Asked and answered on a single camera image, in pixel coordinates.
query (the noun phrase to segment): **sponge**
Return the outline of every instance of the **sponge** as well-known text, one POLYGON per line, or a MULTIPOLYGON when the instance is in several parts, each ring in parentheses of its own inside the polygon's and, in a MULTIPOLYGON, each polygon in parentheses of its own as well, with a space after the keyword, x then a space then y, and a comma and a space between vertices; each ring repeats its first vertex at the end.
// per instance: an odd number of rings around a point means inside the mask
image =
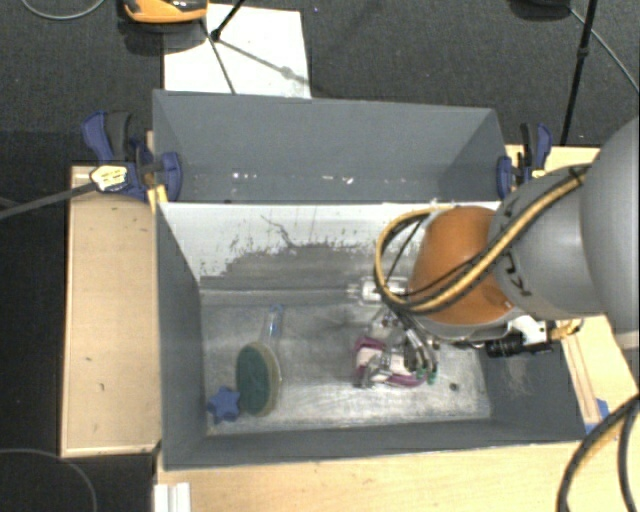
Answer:
POLYGON ((268 345, 256 342, 242 348, 236 360, 240 409, 266 416, 276 405, 281 382, 280 365, 268 345))

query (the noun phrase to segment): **blue clamp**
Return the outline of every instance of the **blue clamp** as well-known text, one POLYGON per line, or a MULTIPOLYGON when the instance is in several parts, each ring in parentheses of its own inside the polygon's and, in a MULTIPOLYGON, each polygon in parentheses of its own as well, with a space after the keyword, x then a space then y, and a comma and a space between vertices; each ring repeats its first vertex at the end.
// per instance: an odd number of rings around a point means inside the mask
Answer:
POLYGON ((177 153, 164 153, 160 161, 155 162, 144 142, 128 139, 130 117, 126 112, 107 113, 98 110, 81 125, 84 142, 96 154, 100 165, 115 163, 127 171, 123 186, 99 190, 124 194, 145 202, 150 186, 145 183, 144 177, 153 174, 153 182, 164 184, 168 199, 176 201, 182 187, 182 168, 177 153))
POLYGON ((524 153, 518 153, 518 165, 514 168, 513 161, 508 156, 498 160, 496 168, 496 186, 498 196, 504 199, 514 187, 531 181, 535 169, 544 169, 547 157, 553 147, 551 131, 544 124, 538 123, 536 133, 531 126, 520 125, 524 142, 524 153))
POLYGON ((238 400, 240 393, 221 386, 218 392, 207 401, 207 411, 213 414, 213 422, 236 421, 240 415, 238 400))

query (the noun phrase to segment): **bin floor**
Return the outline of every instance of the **bin floor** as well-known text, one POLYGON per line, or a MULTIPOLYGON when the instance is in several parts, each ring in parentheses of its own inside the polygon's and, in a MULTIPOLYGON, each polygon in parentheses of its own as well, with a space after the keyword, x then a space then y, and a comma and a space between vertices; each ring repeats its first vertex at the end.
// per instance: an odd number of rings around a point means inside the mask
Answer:
MULTIPOLYGON (((362 425, 487 418, 490 404, 474 350, 441 348, 438 378, 414 389, 353 385, 352 349, 378 307, 345 302, 285 308, 277 347, 282 386, 268 415, 241 413, 209 435, 311 430, 362 425)), ((235 385, 238 353, 258 340, 265 307, 203 307, 204 386, 207 397, 235 385)))

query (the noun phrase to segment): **gray bin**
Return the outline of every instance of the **gray bin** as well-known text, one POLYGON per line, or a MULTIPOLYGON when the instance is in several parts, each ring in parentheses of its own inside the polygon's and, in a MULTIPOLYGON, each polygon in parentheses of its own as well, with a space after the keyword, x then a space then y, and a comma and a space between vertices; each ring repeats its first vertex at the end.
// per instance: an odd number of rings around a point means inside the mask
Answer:
POLYGON ((350 350, 378 306, 348 290, 371 275, 374 242, 398 214, 433 199, 497 199, 504 145, 495 113, 156 91, 154 138, 156 152, 177 151, 185 171, 181 202, 157 210, 166 469, 584 434, 561 349, 490 360, 443 347, 431 386, 352 384, 350 350), (285 309, 276 409, 214 425, 206 400, 234 387, 235 358, 275 303, 285 309))
MULTIPOLYGON (((161 205, 168 469, 566 441, 584 433, 561 349, 491 360, 483 351, 444 346, 433 385, 353 386, 350 349, 378 306, 354 300, 347 290, 370 273, 373 240, 384 224, 408 209, 161 205), (234 387, 235 357, 257 340, 273 303, 285 311, 276 409, 213 425, 207 397, 221 385, 234 387)), ((392 246, 390 256, 396 250, 392 246)), ((401 265, 399 274, 407 275, 408 267, 401 265)))

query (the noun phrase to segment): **wooden board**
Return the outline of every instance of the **wooden board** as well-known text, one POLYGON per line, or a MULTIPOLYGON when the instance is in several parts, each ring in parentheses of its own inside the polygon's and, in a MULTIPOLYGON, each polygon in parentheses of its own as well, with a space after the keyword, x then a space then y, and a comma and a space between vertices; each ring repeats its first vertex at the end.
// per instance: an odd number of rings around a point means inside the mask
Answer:
MULTIPOLYGON (((73 186, 89 168, 73 169, 73 186)), ((119 195, 70 206, 62 456, 151 451, 160 439, 152 216, 119 195)))
MULTIPOLYGON (((509 148, 511 154, 519 148, 509 148)), ((555 148, 553 169, 586 163, 596 149, 555 148)), ((86 182, 77 168, 74 185, 86 182)), ((67 328, 61 453, 82 456, 150 451, 160 439, 152 218, 142 203, 89 194, 70 208, 67 328)), ((611 409, 635 385, 606 320, 588 320, 567 340, 583 415, 593 397, 611 409)), ((634 432, 630 464, 640 460, 634 432)), ((158 471, 158 481, 189 482, 194 512, 279 510, 548 511, 575 443, 410 455, 354 461, 158 471)), ((624 510, 610 441, 580 472, 575 510, 624 510)), ((640 474, 632 471, 640 493, 640 474)))

